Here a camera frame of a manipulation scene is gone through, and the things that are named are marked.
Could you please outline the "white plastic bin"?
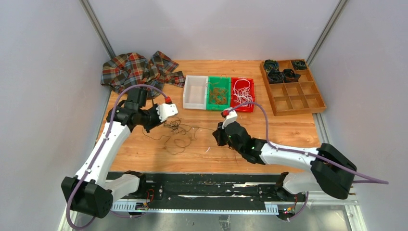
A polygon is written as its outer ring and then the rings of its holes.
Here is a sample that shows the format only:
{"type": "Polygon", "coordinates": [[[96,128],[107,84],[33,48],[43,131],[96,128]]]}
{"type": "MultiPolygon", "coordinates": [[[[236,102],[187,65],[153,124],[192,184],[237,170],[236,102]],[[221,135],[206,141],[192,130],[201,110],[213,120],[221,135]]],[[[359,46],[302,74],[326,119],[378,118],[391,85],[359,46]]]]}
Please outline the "white plastic bin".
{"type": "Polygon", "coordinates": [[[208,76],[186,75],[183,90],[183,108],[205,110],[208,76]]]}

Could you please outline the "plaid cloth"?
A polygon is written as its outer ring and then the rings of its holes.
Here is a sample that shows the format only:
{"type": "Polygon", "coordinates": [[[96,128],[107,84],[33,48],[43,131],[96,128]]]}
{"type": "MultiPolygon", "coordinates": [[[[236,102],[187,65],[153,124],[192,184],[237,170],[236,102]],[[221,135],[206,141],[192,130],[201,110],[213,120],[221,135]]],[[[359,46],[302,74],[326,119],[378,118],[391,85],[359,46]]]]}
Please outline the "plaid cloth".
{"type": "Polygon", "coordinates": [[[120,94],[138,84],[154,86],[160,90],[165,84],[183,88],[186,77],[177,71],[179,64],[161,51],[147,59],[136,52],[120,54],[102,66],[100,84],[120,94]]]}

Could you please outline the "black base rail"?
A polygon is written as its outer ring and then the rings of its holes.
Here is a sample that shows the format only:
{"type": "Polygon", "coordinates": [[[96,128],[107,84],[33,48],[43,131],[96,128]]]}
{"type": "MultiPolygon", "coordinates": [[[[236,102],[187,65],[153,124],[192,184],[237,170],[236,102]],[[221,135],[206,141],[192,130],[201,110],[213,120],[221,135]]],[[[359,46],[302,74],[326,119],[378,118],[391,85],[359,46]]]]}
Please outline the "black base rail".
{"type": "Polygon", "coordinates": [[[323,192],[288,194],[276,186],[278,175],[147,173],[144,192],[128,194],[112,211],[293,217],[313,205],[356,205],[323,192]]]}

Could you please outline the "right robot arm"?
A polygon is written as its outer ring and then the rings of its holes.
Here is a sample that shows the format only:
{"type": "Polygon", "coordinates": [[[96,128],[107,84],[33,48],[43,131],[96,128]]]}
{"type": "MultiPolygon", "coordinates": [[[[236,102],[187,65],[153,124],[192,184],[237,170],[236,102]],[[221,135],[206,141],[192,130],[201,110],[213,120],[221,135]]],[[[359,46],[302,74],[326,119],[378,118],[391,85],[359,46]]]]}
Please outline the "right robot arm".
{"type": "Polygon", "coordinates": [[[237,122],[226,126],[220,122],[213,136],[218,146],[228,146],[249,163],[303,170],[280,174],[272,193],[281,201],[303,192],[324,192],[341,200],[348,198],[354,180],[352,171],[357,167],[331,144],[323,143],[318,148],[277,145],[251,137],[237,122]]]}

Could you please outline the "wooden compartment tray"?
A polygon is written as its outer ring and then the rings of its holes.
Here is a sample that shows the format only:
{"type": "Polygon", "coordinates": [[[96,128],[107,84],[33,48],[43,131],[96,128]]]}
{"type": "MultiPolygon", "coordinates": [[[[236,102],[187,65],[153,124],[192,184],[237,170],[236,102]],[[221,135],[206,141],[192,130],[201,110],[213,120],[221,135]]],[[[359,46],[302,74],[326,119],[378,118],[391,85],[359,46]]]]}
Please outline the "wooden compartment tray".
{"type": "MultiPolygon", "coordinates": [[[[291,60],[278,61],[278,71],[283,72],[284,69],[293,70],[291,60]]],[[[262,61],[260,64],[260,71],[268,94],[269,103],[275,116],[318,114],[327,109],[326,103],[320,93],[308,64],[307,70],[294,70],[295,73],[301,75],[298,82],[269,84],[263,63],[264,61],[262,61]]]]}

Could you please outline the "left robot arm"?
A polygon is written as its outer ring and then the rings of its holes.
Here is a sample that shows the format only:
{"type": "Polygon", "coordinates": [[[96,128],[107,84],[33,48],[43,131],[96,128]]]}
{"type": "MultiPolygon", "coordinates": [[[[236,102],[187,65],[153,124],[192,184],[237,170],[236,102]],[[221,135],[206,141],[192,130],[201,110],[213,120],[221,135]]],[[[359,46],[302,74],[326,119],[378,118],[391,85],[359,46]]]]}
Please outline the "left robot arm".
{"type": "Polygon", "coordinates": [[[89,157],[73,177],[65,177],[61,183],[67,203],[66,218],[70,219],[71,211],[104,218],[113,203],[124,196],[143,198],[147,194],[144,174],[127,171],[106,182],[110,167],[136,126],[149,132],[177,114],[171,98],[156,87],[138,84],[120,93],[89,157]]]}

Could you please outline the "green plastic bin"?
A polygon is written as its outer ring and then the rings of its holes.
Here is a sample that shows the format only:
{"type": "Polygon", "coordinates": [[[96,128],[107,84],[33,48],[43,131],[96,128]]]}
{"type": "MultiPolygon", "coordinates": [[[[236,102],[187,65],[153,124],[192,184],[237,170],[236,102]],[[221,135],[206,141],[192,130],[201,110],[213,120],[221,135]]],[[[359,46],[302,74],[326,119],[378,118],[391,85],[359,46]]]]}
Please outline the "green plastic bin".
{"type": "Polygon", "coordinates": [[[206,110],[222,111],[230,107],[231,78],[209,76],[206,110]]]}

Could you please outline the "black coiled roll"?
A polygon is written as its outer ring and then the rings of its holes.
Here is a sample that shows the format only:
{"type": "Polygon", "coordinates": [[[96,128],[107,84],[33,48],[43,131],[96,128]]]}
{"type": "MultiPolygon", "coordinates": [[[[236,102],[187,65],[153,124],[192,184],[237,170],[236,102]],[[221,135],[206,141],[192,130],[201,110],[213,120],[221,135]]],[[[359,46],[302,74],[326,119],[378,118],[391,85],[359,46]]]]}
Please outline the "black coiled roll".
{"type": "Polygon", "coordinates": [[[272,59],[267,59],[263,63],[263,67],[266,73],[271,71],[278,71],[279,70],[279,62],[272,59]]]}
{"type": "Polygon", "coordinates": [[[284,69],[282,74],[284,76],[284,83],[298,82],[301,76],[300,74],[295,73],[292,69],[284,69]]]}
{"type": "Polygon", "coordinates": [[[284,82],[283,73],[278,70],[271,70],[267,73],[269,84],[279,84],[284,82]]]}
{"type": "Polygon", "coordinates": [[[291,60],[291,63],[295,71],[308,69],[308,66],[305,60],[291,60]]]}

